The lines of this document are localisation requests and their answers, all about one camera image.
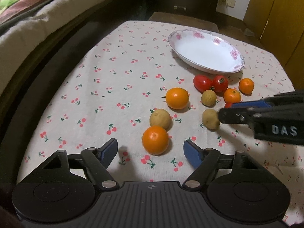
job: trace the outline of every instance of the cherry print tablecloth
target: cherry print tablecloth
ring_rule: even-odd
[[[68,154],[100,147],[114,137],[119,153],[108,168],[119,182],[183,182],[193,171],[183,155],[183,142],[191,139],[201,148],[213,147],[224,154],[245,150],[278,177],[291,192],[291,205],[284,220],[301,222],[304,213],[303,148],[259,141],[246,125],[221,124],[217,132],[202,124],[206,109],[193,78],[202,72],[190,67],[172,52],[168,35],[187,27],[150,21],[128,21],[101,40],[78,63],[59,88],[37,126],[25,152],[18,181],[58,149]],[[244,101],[258,100],[293,86],[277,59],[269,52],[215,33],[233,44],[245,57],[244,69],[227,76],[230,87],[241,78],[251,78],[255,89]],[[168,108],[161,98],[173,87],[189,93],[185,112]],[[225,104],[217,98],[214,109]],[[173,126],[168,152],[149,155],[141,137],[156,109],[166,109]]]

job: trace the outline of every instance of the tomato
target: tomato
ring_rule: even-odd
[[[226,91],[228,88],[228,80],[223,75],[217,75],[214,77],[212,81],[211,90],[215,91],[216,93],[222,93]]]
[[[232,106],[232,103],[226,103],[224,108],[230,108]]]
[[[207,76],[197,75],[193,79],[193,84],[199,92],[203,93],[211,88],[212,80],[210,80]]]

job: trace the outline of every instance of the orange fruit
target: orange fruit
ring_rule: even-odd
[[[169,145],[168,133],[160,126],[149,127],[143,133],[142,144],[148,153],[153,155],[162,154]]]
[[[189,102],[188,92],[180,87],[174,87],[168,90],[165,98],[167,105],[175,110],[181,110],[185,108]]]
[[[244,94],[252,93],[254,89],[254,82],[249,78],[241,79],[239,82],[239,90]]]
[[[239,103],[241,102],[241,94],[235,89],[228,88],[224,92],[224,100],[226,103]]]

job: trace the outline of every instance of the bed sheet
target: bed sheet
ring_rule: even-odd
[[[119,153],[108,171],[123,181],[183,182],[193,171],[183,155],[183,142],[190,139],[201,148],[212,147],[223,154],[244,150],[279,178],[291,192],[291,204],[284,221],[303,221],[303,147],[259,141],[246,125],[221,124],[216,132],[202,124],[206,109],[193,86],[198,71],[184,63],[168,44],[168,35],[188,27],[150,21],[128,21],[92,48],[59,88],[35,130],[20,167],[18,181],[58,149],[68,154],[88,147],[100,147],[116,138]],[[214,33],[234,45],[245,57],[244,69],[227,76],[237,88],[241,78],[254,80],[251,96],[258,100],[280,92],[293,91],[277,59],[269,52]],[[161,98],[173,87],[189,93],[190,104],[181,113],[168,108]],[[214,107],[225,104],[218,97]],[[157,109],[172,117],[168,131],[171,143],[161,156],[149,155],[141,137],[149,117]]]
[[[0,36],[0,95],[25,58],[51,33],[105,0],[54,0]]]

